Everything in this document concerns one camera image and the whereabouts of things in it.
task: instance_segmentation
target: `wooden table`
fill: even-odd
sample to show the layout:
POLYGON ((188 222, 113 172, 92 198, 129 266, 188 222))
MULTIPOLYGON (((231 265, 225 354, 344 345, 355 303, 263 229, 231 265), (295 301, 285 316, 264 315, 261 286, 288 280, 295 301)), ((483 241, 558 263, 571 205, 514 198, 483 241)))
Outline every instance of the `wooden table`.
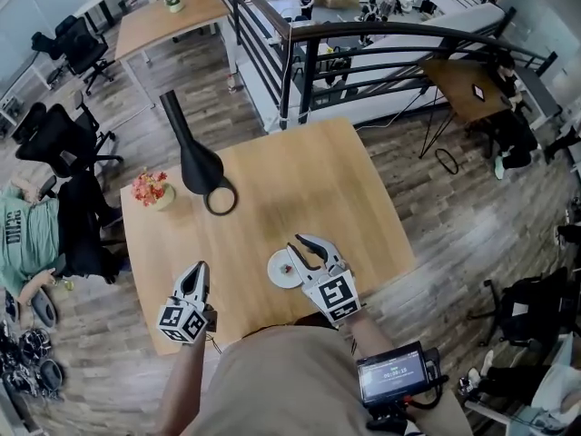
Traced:
POLYGON ((74 13, 74 17, 77 17, 77 18, 84 15, 84 17, 88 21, 89 25, 91 25, 91 27, 93 28, 93 30, 96 33, 98 32, 97 26, 94 24, 94 21, 93 21, 91 15, 89 15, 89 10, 92 10, 97 5, 99 5, 99 7, 101 8, 101 11, 103 12, 103 16, 107 20, 107 24, 109 25, 109 27, 113 27, 115 25, 115 20, 113 19, 113 16, 111 15, 111 12, 109 11, 109 7, 107 6, 107 3, 105 3, 105 0, 89 0, 87 3, 85 3, 83 6, 81 6, 74 13))
POLYGON ((426 60, 419 62, 419 66, 437 87, 434 104, 438 100, 439 90, 452 107, 451 114, 444 119, 434 137, 426 146, 431 127, 430 117, 428 130, 426 131, 426 141, 424 141, 419 158, 423 158, 455 116, 460 118, 462 122, 469 124, 510 109, 510 102, 507 99, 503 100, 504 95, 490 79, 484 66, 479 62, 471 60, 426 60), (484 102, 474 95, 473 85, 478 86, 484 92, 484 102))
MULTIPOLYGON (((185 189, 180 167, 168 170, 177 198, 162 212, 142 207, 129 186, 121 190, 135 285, 159 354, 179 349, 155 328, 160 305, 177 276, 199 260, 210 265, 209 302, 219 313, 215 339, 222 343, 315 312, 300 289, 275 286, 266 271, 273 253, 298 243, 295 233, 332 241, 360 295, 413 268, 398 214, 347 119, 255 139, 219 156, 240 194, 227 216, 205 210, 201 196, 185 189)), ((219 195, 212 199, 220 204, 219 195)))
POLYGON ((121 21, 115 59, 121 61, 133 84, 147 99, 151 108, 155 106, 155 102, 145 91, 128 60, 141 52, 143 59, 149 64, 150 59, 145 50, 178 35, 206 25, 210 25, 213 32, 213 25, 217 23, 226 44, 230 71, 232 74, 236 73, 236 41, 230 27, 226 27, 229 13, 226 5, 222 0, 182 1, 185 7, 179 13, 171 13, 164 1, 158 0, 124 16, 121 21))

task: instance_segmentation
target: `white plate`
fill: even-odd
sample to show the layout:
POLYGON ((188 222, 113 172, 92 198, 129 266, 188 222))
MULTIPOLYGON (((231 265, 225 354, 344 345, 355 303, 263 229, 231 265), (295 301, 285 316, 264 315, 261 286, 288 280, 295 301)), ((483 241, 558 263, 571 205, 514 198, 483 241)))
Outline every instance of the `white plate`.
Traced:
POLYGON ((292 289, 293 287, 302 284, 302 279, 297 273, 297 269, 292 264, 291 258, 286 249, 282 249, 272 255, 268 264, 268 274, 272 283, 283 289, 292 289), (290 267, 288 273, 284 272, 284 266, 290 267))

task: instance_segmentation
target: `black vase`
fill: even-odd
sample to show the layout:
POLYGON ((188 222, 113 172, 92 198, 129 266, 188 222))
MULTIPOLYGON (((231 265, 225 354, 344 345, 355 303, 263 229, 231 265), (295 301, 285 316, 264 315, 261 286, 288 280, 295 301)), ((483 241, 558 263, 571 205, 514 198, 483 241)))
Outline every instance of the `black vase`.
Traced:
POLYGON ((218 216, 230 213, 238 203, 238 193, 224 176, 221 158, 193 138, 174 91, 163 94, 160 99, 180 144, 183 183, 192 193, 203 195, 204 204, 210 213, 218 216), (229 189, 234 194, 232 207, 222 213, 215 212, 209 203, 210 194, 219 187, 229 189))

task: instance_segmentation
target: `black ring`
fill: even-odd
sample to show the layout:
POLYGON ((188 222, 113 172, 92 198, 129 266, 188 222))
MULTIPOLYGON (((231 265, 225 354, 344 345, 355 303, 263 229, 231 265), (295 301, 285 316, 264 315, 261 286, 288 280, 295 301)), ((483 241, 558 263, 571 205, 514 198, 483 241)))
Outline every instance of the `black ring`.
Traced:
POLYGON ((434 155, 436 155, 436 158, 438 159, 439 164, 441 164, 446 169, 446 171, 448 173, 450 173, 450 174, 458 174, 458 172, 460 171, 460 167, 458 166, 458 162, 455 160, 455 158, 452 156, 452 154, 448 150, 446 150, 446 149, 436 149, 436 152, 434 153, 434 155), (444 154, 446 154, 450 158, 450 160, 456 166, 456 171, 455 172, 452 171, 452 170, 450 170, 449 167, 444 162, 442 162, 442 159, 438 156, 438 152, 443 152, 444 154))
POLYGON ((228 213, 231 213, 231 211, 234 210, 236 208, 236 205, 238 204, 238 191, 233 186, 233 184, 230 181, 228 181, 228 178, 226 176, 223 176, 222 177, 222 180, 220 181, 220 184, 218 184, 218 187, 216 187, 216 189, 214 189, 214 191, 212 191, 211 193, 208 193, 208 194, 206 194, 206 195, 203 196, 203 204, 206 206, 206 210, 208 210, 208 212, 210 212, 211 214, 213 214, 215 216, 224 216, 224 215, 226 215, 228 213), (210 196, 212 195, 212 193, 216 189, 220 189, 220 188, 228 189, 234 195, 234 202, 232 203, 232 207, 230 207, 225 212, 221 212, 221 213, 215 212, 210 207, 210 196))

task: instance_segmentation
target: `flower pot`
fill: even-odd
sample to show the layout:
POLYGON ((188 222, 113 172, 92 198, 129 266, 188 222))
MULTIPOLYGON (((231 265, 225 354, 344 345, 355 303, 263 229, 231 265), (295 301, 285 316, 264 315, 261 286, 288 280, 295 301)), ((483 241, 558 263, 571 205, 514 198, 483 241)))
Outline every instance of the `flower pot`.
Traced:
POLYGON ((175 199, 175 189, 173 189, 172 185, 165 183, 163 185, 163 190, 164 190, 163 197, 161 199, 158 199, 156 203, 148 205, 147 208, 151 208, 152 210, 159 212, 173 202, 173 200, 175 199))
POLYGON ((171 11, 172 13, 177 13, 177 12, 179 12, 179 11, 182 11, 184 7, 185 7, 185 5, 183 4, 183 2, 180 2, 180 3, 179 3, 179 4, 177 4, 177 5, 170 5, 170 6, 169 6, 169 8, 170 8, 170 11, 171 11))

